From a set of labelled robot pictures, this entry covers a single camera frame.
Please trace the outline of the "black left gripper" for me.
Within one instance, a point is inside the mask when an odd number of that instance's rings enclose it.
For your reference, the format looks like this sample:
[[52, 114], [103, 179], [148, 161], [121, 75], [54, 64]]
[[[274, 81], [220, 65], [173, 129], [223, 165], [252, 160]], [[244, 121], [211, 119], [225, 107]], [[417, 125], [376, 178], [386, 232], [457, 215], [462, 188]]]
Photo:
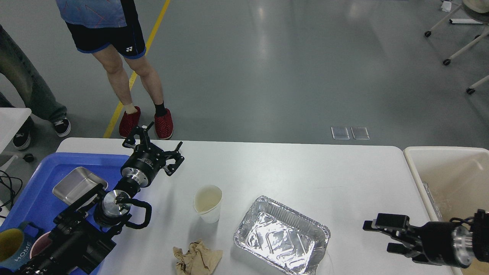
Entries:
[[173, 151], [154, 147], [148, 134], [153, 125], [153, 121], [148, 126], [136, 125], [124, 139], [122, 146], [133, 149], [133, 153], [121, 167], [120, 186], [135, 186], [137, 183], [140, 188], [146, 188], [159, 170], [163, 169], [167, 176], [172, 176], [185, 160], [180, 152], [183, 141]]

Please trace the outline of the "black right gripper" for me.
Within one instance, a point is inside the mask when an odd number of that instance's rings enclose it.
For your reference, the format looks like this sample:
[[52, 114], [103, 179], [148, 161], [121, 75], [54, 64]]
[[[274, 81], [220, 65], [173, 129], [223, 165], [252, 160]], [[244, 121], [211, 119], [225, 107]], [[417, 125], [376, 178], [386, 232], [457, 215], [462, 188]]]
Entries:
[[387, 245], [388, 253], [412, 258], [414, 263], [466, 269], [475, 258], [472, 233], [459, 223], [428, 222], [423, 226], [411, 226], [407, 215], [377, 214], [375, 219], [365, 220], [362, 229], [398, 241], [418, 241], [420, 253], [400, 243]]

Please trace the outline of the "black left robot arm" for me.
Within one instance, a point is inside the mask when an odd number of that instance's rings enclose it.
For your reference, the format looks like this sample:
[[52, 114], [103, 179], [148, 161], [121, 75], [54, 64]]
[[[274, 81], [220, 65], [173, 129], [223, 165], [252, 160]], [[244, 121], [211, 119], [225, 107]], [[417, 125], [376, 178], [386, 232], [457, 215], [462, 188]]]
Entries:
[[136, 199], [136, 194], [150, 186], [160, 170], [171, 176], [185, 160], [180, 153], [182, 142], [172, 151], [151, 142], [152, 125], [135, 126], [124, 139], [122, 146], [133, 152], [113, 190], [104, 190], [98, 183], [61, 211], [53, 220], [51, 243], [14, 269], [14, 275], [66, 275], [75, 268], [90, 274], [114, 249], [112, 238], [124, 227], [149, 226], [152, 206]]

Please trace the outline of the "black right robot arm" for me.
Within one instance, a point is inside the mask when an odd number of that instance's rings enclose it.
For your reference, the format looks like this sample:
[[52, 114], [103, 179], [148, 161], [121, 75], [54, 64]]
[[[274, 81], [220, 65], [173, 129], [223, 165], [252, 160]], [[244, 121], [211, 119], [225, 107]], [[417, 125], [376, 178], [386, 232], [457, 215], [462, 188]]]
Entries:
[[414, 263], [466, 269], [474, 259], [489, 261], [489, 220], [483, 209], [465, 219], [454, 217], [423, 226], [411, 225], [407, 215], [378, 214], [362, 228], [388, 235], [393, 242], [387, 245], [387, 252]]

